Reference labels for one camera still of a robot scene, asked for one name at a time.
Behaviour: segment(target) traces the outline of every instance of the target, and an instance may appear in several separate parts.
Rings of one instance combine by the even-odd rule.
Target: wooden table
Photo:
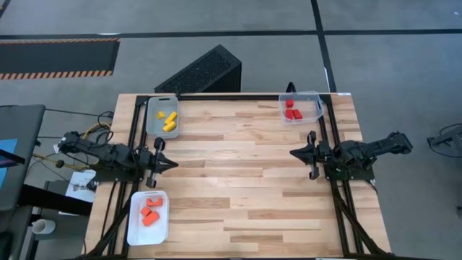
[[[119,95],[113,142],[128,142],[135,99],[135,94]],[[352,96],[332,94],[332,100],[341,140],[361,140]],[[321,138],[318,122],[282,125],[277,101],[180,101],[180,136],[167,140],[164,151],[180,167],[157,178],[157,188],[170,198],[169,236],[161,245],[131,246],[128,257],[341,256],[329,182],[322,176],[311,181],[310,167],[289,154],[306,145],[311,130]],[[154,138],[147,137],[151,150]],[[351,181],[351,186],[359,222],[390,251],[376,193],[364,181]],[[86,235],[89,250],[100,239],[111,188],[111,183],[97,188]],[[141,184],[140,191],[146,190]],[[346,229],[354,252],[348,221]]]

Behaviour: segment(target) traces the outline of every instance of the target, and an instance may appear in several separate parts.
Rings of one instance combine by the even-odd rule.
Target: yellow cube
[[[172,131],[176,127],[176,123],[171,121],[167,126],[164,126],[164,131]]]
[[[162,119],[164,117],[165,117],[165,112],[164,111],[157,112],[157,119]]]
[[[173,111],[167,118],[167,120],[165,120],[165,124],[168,125],[171,121],[174,121],[175,118],[177,116],[177,113],[175,111]]]

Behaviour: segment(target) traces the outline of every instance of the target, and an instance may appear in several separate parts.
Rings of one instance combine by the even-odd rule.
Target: concrete floor
[[[462,28],[458,0],[318,2],[325,30]],[[0,35],[300,29],[315,29],[308,0],[12,0],[0,19]],[[393,252],[459,259],[462,220],[455,208],[462,204],[462,161],[431,153],[426,138],[462,122],[462,35],[328,36],[326,41],[337,89],[353,94],[365,141],[402,131],[414,145],[410,155],[385,155],[374,167]],[[133,38],[122,40],[113,76],[0,81],[0,105],[113,110],[119,93],[151,92],[219,43],[243,62],[243,92],[283,91],[288,81],[299,91],[327,90],[316,36]],[[94,120],[47,112],[40,135],[83,131]],[[51,153],[55,142],[44,140],[37,152]],[[26,182],[42,186],[54,179],[39,165]],[[81,238],[41,242],[37,259],[76,256],[81,246]]]

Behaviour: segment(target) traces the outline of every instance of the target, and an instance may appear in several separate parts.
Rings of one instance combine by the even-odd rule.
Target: clear plastic container
[[[150,207],[159,214],[159,219],[149,227],[145,227],[140,213],[146,206],[146,200],[164,200],[161,207]],[[138,191],[131,197],[130,220],[128,223],[127,242],[130,246],[157,245],[168,237],[168,197],[164,191]]]
[[[157,112],[162,111],[165,113],[165,118],[157,119]],[[165,132],[165,120],[168,116],[175,111],[177,114],[175,118],[176,127],[172,131]],[[148,134],[155,134],[156,137],[163,139],[176,138],[180,133],[180,106],[176,96],[166,97],[151,97],[148,102],[146,132]]]
[[[286,107],[286,100],[289,99],[294,101],[292,108]],[[302,114],[302,119],[288,119],[286,109],[298,109]],[[323,102],[316,91],[280,94],[279,111],[281,112],[281,121],[285,125],[312,123],[324,115]]]

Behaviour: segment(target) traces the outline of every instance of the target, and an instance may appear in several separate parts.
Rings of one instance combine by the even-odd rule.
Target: black desk
[[[0,211],[11,210],[17,205],[44,113],[44,105],[0,108],[0,140],[17,139],[14,154],[25,159],[24,165],[6,170],[3,185],[0,187]]]

